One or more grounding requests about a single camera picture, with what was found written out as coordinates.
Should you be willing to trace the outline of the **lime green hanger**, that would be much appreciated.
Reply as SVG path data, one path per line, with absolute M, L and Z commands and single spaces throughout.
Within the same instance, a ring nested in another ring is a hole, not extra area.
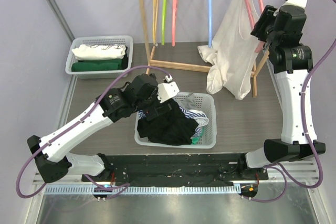
M 165 23 L 166 23 L 166 9 L 168 0 L 162 0 L 162 19 L 161 19 L 161 45 L 165 44 Z

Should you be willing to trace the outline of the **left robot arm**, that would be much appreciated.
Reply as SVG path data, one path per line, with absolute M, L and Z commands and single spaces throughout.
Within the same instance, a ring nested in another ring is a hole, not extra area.
M 170 77 L 158 83 L 154 74 L 141 74 L 120 88 L 109 88 L 57 131 L 44 137 L 31 136 L 27 144 L 44 183 L 57 182 L 66 175 L 89 175 L 100 182 L 109 180 L 113 167 L 104 154 L 77 155 L 71 150 L 95 132 L 140 110 L 148 110 L 150 115 L 167 112 L 171 109 L 167 102 L 179 91 Z

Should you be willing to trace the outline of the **green tank top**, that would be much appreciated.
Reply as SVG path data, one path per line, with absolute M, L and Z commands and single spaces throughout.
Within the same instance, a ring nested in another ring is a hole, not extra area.
M 198 136 L 198 137 L 192 137 L 191 138 L 191 144 L 192 145 L 197 145 L 199 142 L 200 142 L 200 140 L 201 140 L 201 136 Z

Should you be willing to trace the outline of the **pink wavy hanger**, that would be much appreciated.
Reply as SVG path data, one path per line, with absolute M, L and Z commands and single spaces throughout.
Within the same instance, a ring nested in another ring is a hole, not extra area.
M 179 0 L 173 0 L 172 7 L 172 46 L 176 43 L 176 21 L 177 21 L 177 8 Z

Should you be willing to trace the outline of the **light blue hanger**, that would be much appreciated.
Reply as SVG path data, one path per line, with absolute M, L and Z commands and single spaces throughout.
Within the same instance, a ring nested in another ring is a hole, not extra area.
M 208 8 L 208 47 L 212 47 L 212 0 L 207 0 Z

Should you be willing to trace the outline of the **grey tank top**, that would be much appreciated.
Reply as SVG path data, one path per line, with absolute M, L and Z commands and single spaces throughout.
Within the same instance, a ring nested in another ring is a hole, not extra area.
M 178 104 L 179 106 L 181 106 L 182 108 L 186 110 L 196 110 L 197 105 L 195 101 L 195 94 L 190 93 L 188 97 L 186 97 L 183 101 L 179 101 Z

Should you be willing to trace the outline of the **blue striped tank top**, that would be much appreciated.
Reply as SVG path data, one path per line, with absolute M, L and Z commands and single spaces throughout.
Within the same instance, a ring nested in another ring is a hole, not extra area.
M 198 110 L 186 110 L 180 106 L 180 109 L 185 113 L 187 118 L 192 118 L 198 123 L 198 128 L 196 129 L 196 133 L 193 137 L 201 136 L 203 126 L 209 123 L 209 119 L 207 116 Z

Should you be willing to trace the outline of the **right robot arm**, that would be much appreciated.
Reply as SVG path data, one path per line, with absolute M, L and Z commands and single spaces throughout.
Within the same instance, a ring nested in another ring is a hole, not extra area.
M 242 179 L 250 179 L 267 165 L 318 157 L 326 151 L 312 124 L 306 80 L 313 69 L 312 51 L 300 43 L 306 19 L 302 7 L 267 5 L 251 32 L 268 46 L 283 119 L 280 138 L 266 139 L 260 149 L 240 156 L 237 173 Z

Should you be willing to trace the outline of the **black tank top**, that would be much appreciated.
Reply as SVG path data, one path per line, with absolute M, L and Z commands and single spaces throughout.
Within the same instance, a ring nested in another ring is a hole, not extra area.
M 191 144 L 191 138 L 196 133 L 198 123 L 192 118 L 187 118 L 173 99 L 166 102 L 173 107 L 172 114 L 167 118 L 148 122 L 145 119 L 145 109 L 139 111 L 140 119 L 137 126 L 139 136 L 147 137 L 152 143 L 176 146 Z

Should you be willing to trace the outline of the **yellow hanger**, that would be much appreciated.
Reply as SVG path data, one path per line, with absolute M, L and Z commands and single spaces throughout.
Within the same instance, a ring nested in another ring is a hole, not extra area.
M 157 17 L 159 10 L 159 0 L 153 0 L 153 16 L 152 16 L 152 39 L 154 46 L 157 46 L 156 35 L 157 35 Z

